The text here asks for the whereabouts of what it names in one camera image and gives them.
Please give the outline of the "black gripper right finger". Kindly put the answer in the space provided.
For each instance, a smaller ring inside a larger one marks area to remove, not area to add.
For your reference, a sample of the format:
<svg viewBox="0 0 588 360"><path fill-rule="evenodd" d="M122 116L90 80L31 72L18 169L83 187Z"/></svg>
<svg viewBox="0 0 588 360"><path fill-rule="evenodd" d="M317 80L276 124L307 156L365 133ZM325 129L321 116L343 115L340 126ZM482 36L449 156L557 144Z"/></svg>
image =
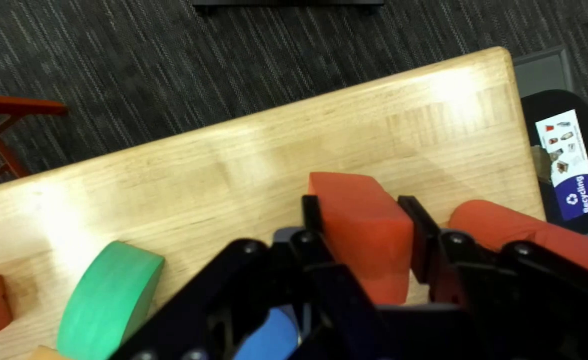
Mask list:
<svg viewBox="0 0 588 360"><path fill-rule="evenodd" d="M410 311L502 314L508 270L499 252L468 233L440 229L416 197L400 197L397 207L413 224L410 270L425 293Z"/></svg>

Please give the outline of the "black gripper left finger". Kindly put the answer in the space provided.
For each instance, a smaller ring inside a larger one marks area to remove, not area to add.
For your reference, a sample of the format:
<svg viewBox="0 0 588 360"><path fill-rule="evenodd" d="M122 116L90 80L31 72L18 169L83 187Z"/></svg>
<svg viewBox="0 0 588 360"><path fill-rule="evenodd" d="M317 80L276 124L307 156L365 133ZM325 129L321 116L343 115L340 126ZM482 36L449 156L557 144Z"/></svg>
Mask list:
<svg viewBox="0 0 588 360"><path fill-rule="evenodd" d="M289 248L301 272L299 300L309 322L289 360L378 360L381 344L371 303L350 269L330 254L316 197L301 198L301 221Z"/></svg>

